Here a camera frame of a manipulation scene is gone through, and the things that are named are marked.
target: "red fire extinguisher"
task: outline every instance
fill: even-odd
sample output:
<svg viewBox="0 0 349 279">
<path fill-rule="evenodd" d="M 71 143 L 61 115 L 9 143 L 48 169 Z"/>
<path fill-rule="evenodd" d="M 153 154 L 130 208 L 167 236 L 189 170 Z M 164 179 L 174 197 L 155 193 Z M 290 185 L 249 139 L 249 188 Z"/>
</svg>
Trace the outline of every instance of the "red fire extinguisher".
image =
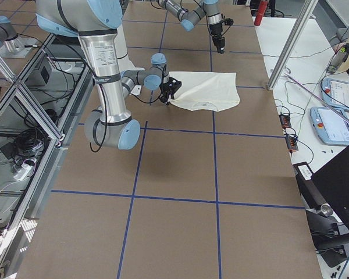
<svg viewBox="0 0 349 279">
<path fill-rule="evenodd" d="M 268 0 L 262 0 L 260 5 L 258 6 L 257 15 L 255 18 L 255 26 L 260 26 L 262 17 L 266 12 L 266 8 L 268 7 Z"/>
</svg>

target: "screen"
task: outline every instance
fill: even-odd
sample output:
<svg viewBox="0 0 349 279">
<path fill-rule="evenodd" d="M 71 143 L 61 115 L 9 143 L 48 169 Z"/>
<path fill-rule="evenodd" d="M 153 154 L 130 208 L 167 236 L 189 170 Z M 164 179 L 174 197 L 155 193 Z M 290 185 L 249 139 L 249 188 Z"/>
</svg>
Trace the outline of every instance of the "screen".
<svg viewBox="0 0 349 279">
<path fill-rule="evenodd" d="M 330 80 L 330 89 L 332 102 L 336 105 L 341 105 L 341 103 L 349 106 L 349 84 L 341 83 L 336 80 Z"/>
<path fill-rule="evenodd" d="M 330 109 L 318 109 L 320 119 L 332 141 L 349 142 L 349 126 Z"/>
<path fill-rule="evenodd" d="M 312 181 L 349 229 L 349 145 L 313 174 Z"/>
</svg>

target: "label sticker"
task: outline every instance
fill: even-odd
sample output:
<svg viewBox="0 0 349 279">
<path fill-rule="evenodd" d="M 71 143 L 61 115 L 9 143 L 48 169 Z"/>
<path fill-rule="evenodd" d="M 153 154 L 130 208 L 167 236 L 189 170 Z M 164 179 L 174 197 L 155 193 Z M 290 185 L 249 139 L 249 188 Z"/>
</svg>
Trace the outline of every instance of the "label sticker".
<svg viewBox="0 0 349 279">
<path fill-rule="evenodd" d="M 299 171 L 301 172 L 302 176 L 305 178 L 305 180 L 312 179 L 312 172 L 306 165 L 302 165 L 298 167 Z"/>
<path fill-rule="evenodd" d="M 116 66 L 115 48 L 113 45 L 88 46 L 93 67 L 110 67 Z"/>
</svg>

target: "white cable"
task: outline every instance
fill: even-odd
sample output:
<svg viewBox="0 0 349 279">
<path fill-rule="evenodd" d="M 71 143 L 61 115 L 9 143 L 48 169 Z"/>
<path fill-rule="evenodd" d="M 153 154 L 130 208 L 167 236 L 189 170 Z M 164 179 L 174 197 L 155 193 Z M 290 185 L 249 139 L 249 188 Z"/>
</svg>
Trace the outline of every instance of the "white cable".
<svg viewBox="0 0 349 279">
<path fill-rule="evenodd" d="M 11 185 L 13 185 L 13 184 L 15 184 L 15 183 L 18 183 L 18 182 L 21 182 L 21 181 L 13 181 L 13 182 L 11 182 L 11 183 L 9 183 L 8 185 L 6 185 L 5 187 L 3 187 L 1 190 L 0 190 L 0 194 L 5 190 L 5 189 L 7 189 L 7 187 L 9 187 L 9 186 L 11 186 Z"/>
</svg>

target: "power strip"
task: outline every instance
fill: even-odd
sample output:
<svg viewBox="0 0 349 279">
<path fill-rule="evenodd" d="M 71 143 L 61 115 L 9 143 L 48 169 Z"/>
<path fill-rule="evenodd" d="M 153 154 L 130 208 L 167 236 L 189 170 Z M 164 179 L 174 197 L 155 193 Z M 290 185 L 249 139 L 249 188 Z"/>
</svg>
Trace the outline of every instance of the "power strip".
<svg viewBox="0 0 349 279">
<path fill-rule="evenodd" d="M 28 174 L 31 172 L 31 170 L 33 169 L 34 166 L 30 166 L 29 164 L 26 164 L 26 163 L 23 163 L 21 165 L 21 168 L 20 170 L 18 170 L 16 172 L 16 174 L 14 175 L 14 179 L 16 181 L 23 181 L 27 176 Z"/>
</svg>

